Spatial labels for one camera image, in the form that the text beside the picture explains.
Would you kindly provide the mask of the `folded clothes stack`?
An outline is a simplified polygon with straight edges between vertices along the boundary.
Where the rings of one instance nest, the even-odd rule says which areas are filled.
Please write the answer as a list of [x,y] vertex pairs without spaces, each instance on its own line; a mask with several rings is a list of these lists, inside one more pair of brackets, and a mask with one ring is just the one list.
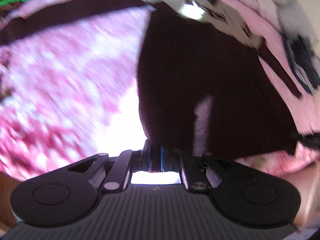
[[313,27],[297,0],[285,0],[277,6],[277,15],[291,72],[308,94],[315,94],[319,89],[319,57],[313,49],[318,44]]

